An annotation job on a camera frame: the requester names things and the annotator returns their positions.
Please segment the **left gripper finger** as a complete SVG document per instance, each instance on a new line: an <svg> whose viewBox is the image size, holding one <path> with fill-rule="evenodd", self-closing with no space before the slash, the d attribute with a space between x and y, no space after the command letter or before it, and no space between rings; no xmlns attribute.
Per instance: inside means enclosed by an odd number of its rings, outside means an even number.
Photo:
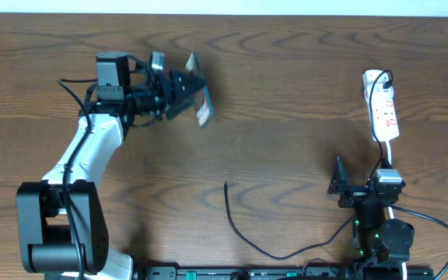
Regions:
<svg viewBox="0 0 448 280"><path fill-rule="evenodd" d="M166 118L168 120L173 120L175 117L182 114L185 110L187 110L189 107L192 107L193 105L194 101L192 99L176 100L172 104L169 104L167 106L167 109L165 111Z"/></svg>
<svg viewBox="0 0 448 280"><path fill-rule="evenodd" d="M170 89L167 99L169 102L189 99L206 86L204 78L179 70L169 70L169 77Z"/></svg>

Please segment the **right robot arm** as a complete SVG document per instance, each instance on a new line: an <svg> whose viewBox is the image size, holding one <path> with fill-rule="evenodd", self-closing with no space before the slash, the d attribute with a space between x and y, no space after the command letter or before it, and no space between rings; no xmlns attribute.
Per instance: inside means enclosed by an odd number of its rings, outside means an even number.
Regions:
<svg viewBox="0 0 448 280"><path fill-rule="evenodd" d="M400 219L387 218L385 210L398 201L405 182L386 160L364 185L351 185L341 158L334 161L328 194L339 196L340 208L355 211L355 247L362 259L346 270L353 279L406 279L402 264L410 259L414 227Z"/></svg>

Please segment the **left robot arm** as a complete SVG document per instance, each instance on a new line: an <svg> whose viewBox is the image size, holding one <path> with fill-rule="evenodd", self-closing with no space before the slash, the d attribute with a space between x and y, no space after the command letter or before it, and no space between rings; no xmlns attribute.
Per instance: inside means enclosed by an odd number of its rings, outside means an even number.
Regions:
<svg viewBox="0 0 448 280"><path fill-rule="evenodd" d="M155 51L141 61L123 51L96 56L87 81L78 128L57 164L16 192L23 267L49 279L142 279L135 259L110 246L98 187L112 155L135 118L148 124L193 109L200 127L212 117L205 76L192 53L181 70L165 69Z"/></svg>

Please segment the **bronze Galaxy smartphone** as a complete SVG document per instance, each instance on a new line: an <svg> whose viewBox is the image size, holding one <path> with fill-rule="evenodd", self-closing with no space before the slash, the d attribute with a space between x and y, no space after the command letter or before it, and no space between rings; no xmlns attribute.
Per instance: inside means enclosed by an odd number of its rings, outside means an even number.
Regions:
<svg viewBox="0 0 448 280"><path fill-rule="evenodd" d="M187 60L185 69L192 75L205 80L203 67L201 66L199 55L192 52ZM214 116L214 109L210 99L208 87L204 86L198 92L191 96L192 107L194 108L195 117L200 128L204 128Z"/></svg>

